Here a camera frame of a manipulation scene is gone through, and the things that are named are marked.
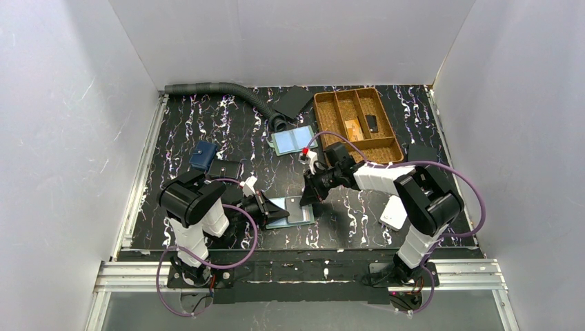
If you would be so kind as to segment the black VIP credit card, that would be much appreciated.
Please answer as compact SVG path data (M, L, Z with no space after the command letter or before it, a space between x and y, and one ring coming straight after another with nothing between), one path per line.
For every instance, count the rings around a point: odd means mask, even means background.
M290 226L301 226L314 221L309 205L300 206L300 199L300 196L285 198L285 209L290 213L290 216L287 217L287 224Z

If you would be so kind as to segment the mint green card holder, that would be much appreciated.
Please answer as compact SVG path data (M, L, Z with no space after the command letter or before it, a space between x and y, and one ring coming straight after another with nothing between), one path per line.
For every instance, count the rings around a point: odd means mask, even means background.
M284 209L289 215L268 222L266 229L274 230L313 224L315 222L313 207L311 205L300 206L300 200L301 196L271 198L271 202Z

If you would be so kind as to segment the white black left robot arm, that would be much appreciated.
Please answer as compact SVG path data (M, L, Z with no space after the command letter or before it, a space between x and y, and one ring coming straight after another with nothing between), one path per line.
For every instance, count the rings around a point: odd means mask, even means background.
M165 182L157 197L158 204L166 211L166 217L175 234L177 251L171 260L181 276L195 283L211 269L229 270L238 268L251 258L257 247L259 226L290 216L290 213L270 201L255 188L257 178L250 176L243 181L230 178L208 180L199 170L190 170ZM207 261L208 248L205 236L221 238L227 233L230 219L225 210L241 213L254 231L248 254L240 261L229 265L217 265Z

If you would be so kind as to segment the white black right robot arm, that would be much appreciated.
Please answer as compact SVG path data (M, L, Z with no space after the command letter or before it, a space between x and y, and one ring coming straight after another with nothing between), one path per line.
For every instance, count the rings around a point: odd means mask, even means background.
M326 148L327 163L304 148L299 160L308 166L300 204L325 200L331 189L344 186L356 191L372 190L393 195L404 208L410 227L405 241L387 272L409 279L421 270L428 254L448 225L464 209L464 202L440 164L415 161L404 165L371 165L357 162L342 143Z

